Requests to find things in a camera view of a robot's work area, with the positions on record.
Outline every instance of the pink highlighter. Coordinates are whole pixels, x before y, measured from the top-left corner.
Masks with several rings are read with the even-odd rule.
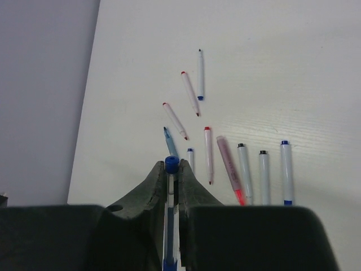
[[[226,171],[227,171],[228,177],[231,181],[233,191],[236,194],[237,200],[241,206],[245,206],[246,201],[243,197],[241,182],[239,180],[236,168],[233,164],[230,148],[228,147],[226,138],[223,136],[217,137],[217,145],[218,145],[219,151],[221,152],[224,166],[226,167]]]

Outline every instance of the blue cap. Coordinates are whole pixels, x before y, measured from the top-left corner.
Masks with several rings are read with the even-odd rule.
[[[176,156],[168,156],[165,159],[165,171],[168,174],[174,174],[178,172],[179,158]]]

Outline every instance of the gray wall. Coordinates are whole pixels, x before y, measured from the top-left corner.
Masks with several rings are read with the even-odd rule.
[[[0,193],[63,204],[100,0],[0,1]]]

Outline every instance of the circular hole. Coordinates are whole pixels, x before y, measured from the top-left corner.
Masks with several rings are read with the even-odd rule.
[[[107,210],[111,211],[111,212],[118,212],[120,210],[123,209],[123,206],[122,205],[117,205],[117,204],[114,204],[114,205],[110,205],[107,207]]]

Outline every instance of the blue end cap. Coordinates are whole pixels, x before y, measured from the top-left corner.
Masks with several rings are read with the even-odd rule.
[[[168,265],[164,259],[163,260],[163,271],[177,271],[177,261],[172,265]]]
[[[176,156],[168,156],[165,159],[165,171],[168,174],[174,174],[178,172],[179,168],[179,158]]]

